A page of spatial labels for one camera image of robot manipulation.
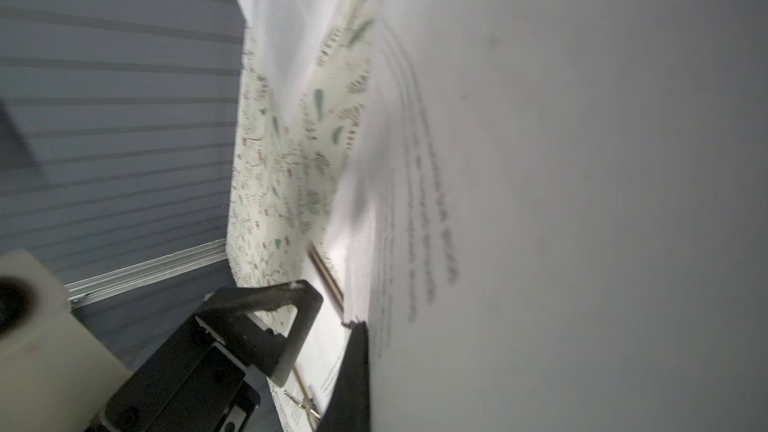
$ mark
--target gray wall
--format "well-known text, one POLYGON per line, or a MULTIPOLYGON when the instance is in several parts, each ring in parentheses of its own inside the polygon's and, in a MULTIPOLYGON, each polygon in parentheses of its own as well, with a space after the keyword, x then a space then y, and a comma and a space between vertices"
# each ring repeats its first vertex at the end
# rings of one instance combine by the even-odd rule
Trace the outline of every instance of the gray wall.
POLYGON ((223 238, 243 28, 235 0, 0 0, 34 160, 0 170, 0 251, 70 283, 223 238))
MULTIPOLYGON (((203 303, 209 292, 235 287, 227 261, 198 268, 74 310, 74 315, 130 370, 137 370, 203 303)), ((269 385, 258 370, 246 379, 261 396, 247 432, 282 430, 269 385)))

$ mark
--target corrugated panel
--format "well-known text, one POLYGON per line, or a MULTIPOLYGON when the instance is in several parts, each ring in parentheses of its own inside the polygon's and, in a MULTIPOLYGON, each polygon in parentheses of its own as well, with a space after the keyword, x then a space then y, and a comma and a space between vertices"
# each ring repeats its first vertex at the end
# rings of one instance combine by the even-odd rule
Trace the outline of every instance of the corrugated panel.
MULTIPOLYGON (((127 368, 137 370, 203 303, 207 293, 221 287, 235 287, 226 261, 84 305, 74 315, 127 368)), ((282 430, 264 376, 251 370, 248 381, 262 403, 246 431, 282 430)))
POLYGON ((243 27, 235 0, 0 0, 35 160, 0 175, 0 250, 70 283, 223 238, 243 27))

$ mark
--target white trim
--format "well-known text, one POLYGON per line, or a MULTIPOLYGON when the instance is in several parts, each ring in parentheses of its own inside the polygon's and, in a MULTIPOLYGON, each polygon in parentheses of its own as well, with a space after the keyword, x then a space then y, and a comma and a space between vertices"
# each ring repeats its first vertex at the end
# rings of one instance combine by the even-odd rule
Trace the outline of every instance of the white trim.
POLYGON ((113 295, 149 285, 226 259, 223 238, 180 252, 153 258, 141 264, 66 284, 72 308, 92 304, 113 295))

